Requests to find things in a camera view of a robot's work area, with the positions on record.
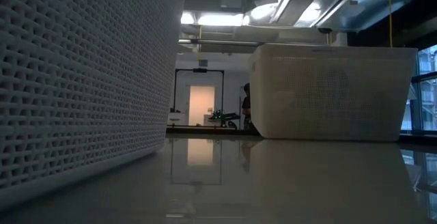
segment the perforated panel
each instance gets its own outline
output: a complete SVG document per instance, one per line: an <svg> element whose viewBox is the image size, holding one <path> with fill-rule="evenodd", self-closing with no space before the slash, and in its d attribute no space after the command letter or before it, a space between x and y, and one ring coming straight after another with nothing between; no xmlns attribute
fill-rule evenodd
<svg viewBox="0 0 437 224"><path fill-rule="evenodd" d="M0 193L163 143L184 0L0 0Z"/></svg>
<svg viewBox="0 0 437 224"><path fill-rule="evenodd" d="M265 45L251 58L251 112L264 137L392 141L417 50Z"/></svg>

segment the doorway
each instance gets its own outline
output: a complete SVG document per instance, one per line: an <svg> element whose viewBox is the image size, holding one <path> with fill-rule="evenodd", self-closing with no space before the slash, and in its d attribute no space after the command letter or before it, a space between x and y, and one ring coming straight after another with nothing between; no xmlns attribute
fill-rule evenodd
<svg viewBox="0 0 437 224"><path fill-rule="evenodd" d="M206 115L214 111L215 87L190 86L188 125L203 126Z"/></svg>

